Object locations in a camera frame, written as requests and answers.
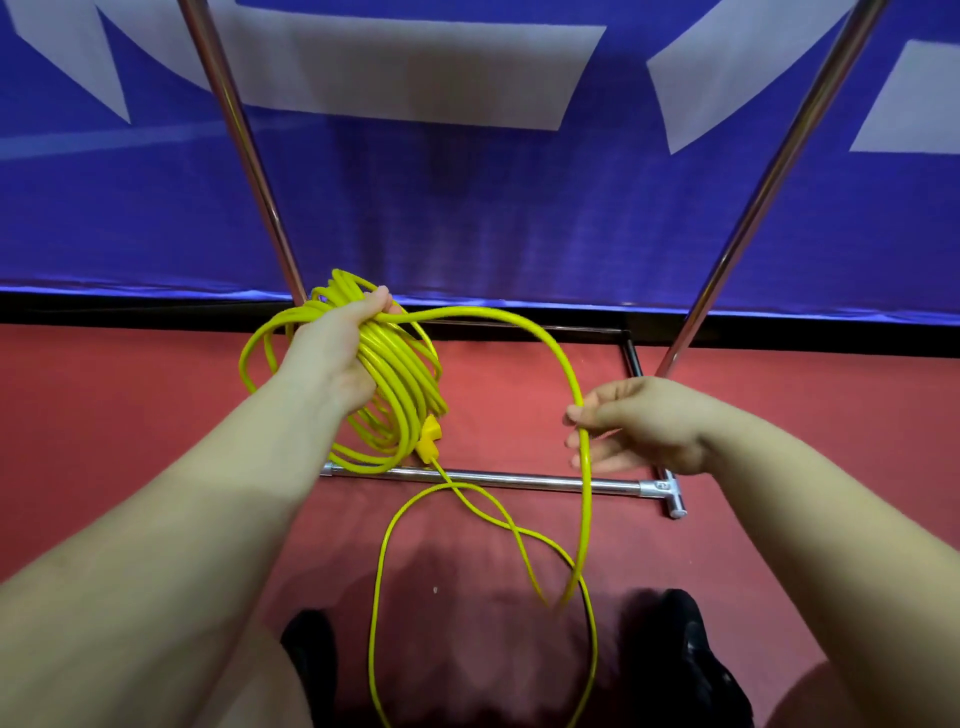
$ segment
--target red carpet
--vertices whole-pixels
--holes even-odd
[[[8,576],[157,474],[240,401],[246,337],[175,331],[0,327],[0,575]],[[564,347],[585,389],[623,376],[613,347]],[[566,473],[569,399],[538,344],[441,343],[448,467]],[[652,371],[660,351],[641,350]],[[960,546],[960,361],[694,350],[678,379],[805,439],[911,517]],[[601,630],[598,692],[584,724],[615,722],[625,600],[683,587],[762,725],[823,655],[705,477],[685,478],[690,515],[596,500],[587,582]],[[262,602],[275,629],[301,606],[330,611],[345,723],[370,722],[365,680],[375,556],[416,486],[322,481]],[[516,520],[572,547],[579,501],[499,491]],[[533,547],[547,586],[565,576]],[[557,724],[579,690],[586,631],[533,597],[512,537],[438,494],[397,529],[388,557],[377,672],[402,722]]]

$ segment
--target blue fabric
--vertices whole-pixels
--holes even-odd
[[[835,35],[671,156],[645,63],[713,4],[256,3],[607,26],[558,132],[249,109],[307,284],[341,267],[423,303],[688,308]],[[105,25],[131,125],[0,12],[0,288],[282,297],[212,96]],[[960,5],[891,4],[718,309],[960,325],[960,156],[849,151],[911,38],[960,42]]]

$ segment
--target shoe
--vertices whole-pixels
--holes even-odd
[[[710,651],[697,602],[671,589],[624,625],[624,689],[639,725],[752,728],[747,695]]]
[[[315,728],[333,725],[337,646],[329,619],[320,610],[304,609],[284,628],[280,644],[300,677]]]

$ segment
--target yellow extension cord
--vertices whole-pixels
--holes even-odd
[[[253,384],[250,376],[247,374],[247,360],[257,343],[263,342],[263,350],[266,354],[267,362],[270,365],[270,370],[276,374],[278,364],[271,343],[271,337],[275,330],[284,328],[287,336],[290,337],[293,335],[296,325],[315,321],[333,308],[347,305],[352,301],[359,301],[363,298],[364,288],[373,291],[375,286],[351,273],[335,270],[333,271],[332,279],[327,283],[327,287],[315,288],[310,295],[310,300],[304,305],[281,311],[273,319],[260,327],[251,337],[250,341],[247,342],[247,345],[240,354],[240,377],[247,385],[247,388],[251,392],[256,391],[256,385]],[[587,547],[590,539],[589,437],[586,432],[580,430],[580,459],[583,464],[584,487],[580,519],[580,541],[577,545],[576,559],[570,558],[570,555],[559,544],[543,534],[517,526],[500,501],[484,488],[473,485],[472,483],[455,483],[450,480],[444,469],[440,467],[440,463],[437,462],[437,451],[432,444],[435,435],[432,435],[431,431],[429,431],[432,426],[436,426],[433,418],[441,417],[446,414],[447,411],[446,402],[444,402],[444,398],[441,397],[438,388],[438,382],[440,381],[443,369],[437,356],[437,350],[434,349],[433,342],[430,341],[430,338],[424,333],[418,322],[454,316],[494,319],[523,328],[532,333],[546,344],[560,361],[567,382],[570,385],[573,402],[575,404],[583,404],[580,385],[577,382],[577,377],[574,375],[573,368],[570,366],[570,362],[566,358],[564,351],[543,328],[514,313],[481,306],[445,306],[443,308],[433,308],[417,313],[407,313],[406,311],[400,314],[380,313],[370,321],[361,325],[360,347],[357,352],[357,358],[370,373],[373,381],[376,382],[376,394],[373,396],[370,404],[353,415],[350,415],[348,420],[360,438],[370,446],[371,449],[381,454],[374,455],[358,452],[334,443],[332,452],[330,453],[330,460],[352,473],[385,473],[390,468],[398,465],[403,458],[410,455],[416,449],[421,458],[425,459],[428,465],[436,468],[446,481],[445,483],[440,483],[439,485],[434,485],[420,491],[404,503],[391,519],[390,525],[387,526],[387,532],[383,536],[383,542],[380,546],[380,556],[376,565],[376,580],[373,585],[373,610],[368,649],[367,672],[370,679],[370,693],[373,705],[380,716],[380,721],[383,723],[384,728],[391,728],[390,721],[380,703],[380,696],[376,691],[376,679],[373,669],[373,658],[376,647],[376,621],[380,604],[380,583],[383,580],[384,561],[387,556],[387,545],[390,542],[390,536],[394,532],[394,527],[403,514],[418,500],[437,491],[452,490],[474,515],[488,523],[513,532],[530,581],[544,604],[548,602],[543,591],[540,589],[540,583],[534,574],[533,566],[527,556],[527,550],[523,544],[522,537],[529,536],[547,544],[560,554],[561,558],[563,558],[570,567],[570,578],[566,583],[563,594],[558,600],[558,604],[561,606],[566,604],[577,586],[580,587],[584,598],[584,607],[587,612],[590,639],[590,665],[587,683],[584,687],[583,695],[577,704],[577,708],[573,713],[573,717],[567,723],[568,728],[573,728],[577,719],[587,706],[590,690],[593,688],[593,680],[596,675],[598,657],[596,622],[593,617],[593,607],[590,604],[587,584],[583,578],[584,562],[587,559]],[[410,324],[414,331],[420,336],[420,339],[410,335],[400,324]],[[503,516],[503,521],[480,510],[464,495],[464,490],[475,491],[489,500],[496,510],[500,512],[500,515]]]

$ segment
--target metal frame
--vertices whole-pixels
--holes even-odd
[[[267,180],[260,155],[253,141],[250,124],[243,111],[236,82],[230,72],[227,56],[224,52],[216,26],[210,15],[206,0],[178,0],[180,11],[193,38],[204,66],[210,88],[220,104],[224,120],[244,171],[263,217],[267,232],[276,250],[276,257],[287,281],[294,303],[301,304],[305,297],[300,270],[294,257],[290,242],[280,221],[276,200]],[[740,215],[723,252],[714,263],[707,282],[697,296],[694,305],[687,314],[683,328],[657,368],[657,376],[670,376],[680,355],[693,342],[697,331],[707,318],[717,296],[720,294],[733,267],[739,261],[747,246],[753,240],[760,223],[773,203],[797,158],[800,156],[810,135],[827,112],[837,91],[850,73],[853,64],[866,45],[876,22],[886,7],[887,0],[858,0],[850,12],[837,39],[834,41],[823,66],[817,73],[810,90],[806,93],[800,110],[794,117],[777,153],[767,166],[757,183],[750,201]],[[473,324],[474,326],[496,327],[496,324]],[[553,327],[559,333],[574,331],[607,333],[618,338],[631,376],[642,376],[636,348],[626,331],[617,329],[578,329],[571,327]],[[447,471],[451,477],[476,483],[484,483],[501,488],[522,488],[542,491],[561,491],[578,493],[581,489],[579,478],[555,477],[550,475],[532,475],[523,473],[490,473],[487,471]],[[380,475],[358,476],[339,468],[332,463],[324,466],[323,475],[345,477],[366,477],[383,480],[405,480],[424,483],[440,481],[440,475],[427,468],[393,468]],[[593,481],[594,491],[604,495],[648,497],[663,500],[666,511],[673,519],[686,515],[684,500],[677,478],[670,471],[657,473],[654,480],[609,480],[604,478]]]

